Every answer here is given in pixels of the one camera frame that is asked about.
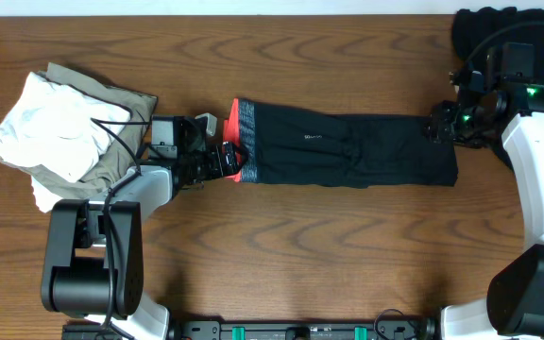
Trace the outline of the black leggings with red waistband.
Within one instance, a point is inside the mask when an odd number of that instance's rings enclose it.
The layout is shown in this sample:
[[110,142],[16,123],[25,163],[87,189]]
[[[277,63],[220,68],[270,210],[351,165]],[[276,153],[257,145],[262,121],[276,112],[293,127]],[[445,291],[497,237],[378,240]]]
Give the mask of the black leggings with red waistband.
[[424,117],[330,115],[236,98],[223,139],[248,154],[237,182],[367,188],[452,186],[458,179],[450,144],[427,139]]

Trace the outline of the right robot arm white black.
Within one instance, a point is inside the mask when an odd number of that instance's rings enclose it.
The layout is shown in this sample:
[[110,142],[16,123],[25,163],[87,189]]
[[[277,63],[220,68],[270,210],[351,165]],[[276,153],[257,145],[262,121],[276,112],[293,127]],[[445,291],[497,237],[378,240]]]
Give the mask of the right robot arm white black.
[[485,297],[441,311],[442,339],[544,339],[544,77],[535,49],[508,42],[487,52],[483,72],[451,76],[455,101],[433,109],[436,143],[504,150],[524,220],[521,255],[489,283]]

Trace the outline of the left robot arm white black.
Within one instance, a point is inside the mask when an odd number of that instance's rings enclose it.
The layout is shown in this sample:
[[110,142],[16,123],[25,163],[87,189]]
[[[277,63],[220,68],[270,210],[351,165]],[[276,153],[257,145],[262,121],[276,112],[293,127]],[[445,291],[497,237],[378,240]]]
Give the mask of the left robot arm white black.
[[153,116],[152,140],[104,192],[55,204],[42,270],[42,305],[72,318],[64,339],[180,339],[170,311],[144,290],[143,222],[177,194],[236,175],[247,150],[210,144],[215,117]]

